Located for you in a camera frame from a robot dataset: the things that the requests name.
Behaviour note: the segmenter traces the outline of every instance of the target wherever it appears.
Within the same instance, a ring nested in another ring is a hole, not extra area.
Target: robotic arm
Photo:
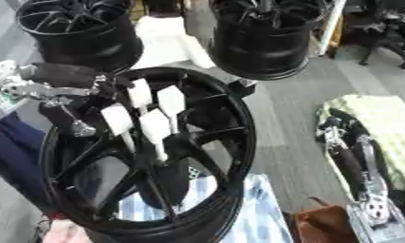
[[[73,101],[102,96],[113,99],[119,86],[133,87],[121,77],[112,77],[88,67],[0,63],[0,119],[30,99],[40,102],[40,113],[75,137],[96,134],[96,127],[83,121]]]

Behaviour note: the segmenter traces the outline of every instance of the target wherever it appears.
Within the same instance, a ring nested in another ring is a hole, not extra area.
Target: wheel spoke
[[[49,15],[53,11],[39,11],[39,12],[32,12],[21,16],[21,19],[44,19],[45,16]]]
[[[109,192],[106,198],[99,205],[96,213],[98,215],[109,215],[122,199],[123,195],[136,183],[142,179],[141,171],[130,172]]]
[[[63,11],[64,9],[61,6],[61,1],[59,0],[47,0],[47,1],[40,1],[35,3],[29,3],[27,7],[29,11],[32,12],[44,12],[44,11]]]
[[[124,8],[119,7],[116,4],[109,4],[109,3],[106,3],[106,2],[99,2],[97,4],[94,4],[91,10],[92,10],[92,12],[95,12],[95,11],[101,10],[101,9],[102,10],[110,9],[110,10],[115,11],[117,13],[123,13],[124,12]]]
[[[242,136],[246,132],[243,126],[237,126],[226,129],[218,129],[212,131],[193,132],[196,137],[196,142],[200,145],[208,143],[213,140],[233,139]]]
[[[220,103],[228,98],[227,94],[217,94],[208,97],[198,98],[187,101],[187,107],[195,107],[199,105],[218,107]]]
[[[177,82],[178,89],[182,89],[184,87],[184,82],[187,79],[187,73],[180,75]]]
[[[189,150],[191,157],[202,164],[216,178],[218,187],[227,185],[229,178],[202,147],[193,142],[190,142]]]
[[[40,24],[35,28],[35,31],[41,31],[42,28],[47,28],[51,23],[56,20],[56,17],[59,17],[60,13],[58,11],[52,11],[46,18],[44,18]]]
[[[160,204],[162,205],[162,209],[166,215],[166,219],[174,221],[176,218],[175,211],[173,209],[173,204],[171,203],[168,195],[165,194],[165,190],[163,189],[162,185],[156,179],[155,172],[148,171],[148,183],[152,189],[152,192],[155,194],[156,198],[159,200]]]
[[[72,160],[70,165],[64,169],[56,177],[56,181],[64,181],[66,178],[73,177],[85,169],[88,165],[96,162],[96,159],[89,159],[94,157],[106,144],[106,137],[101,137],[95,143],[93,143],[89,148],[83,151],[77,158]]]

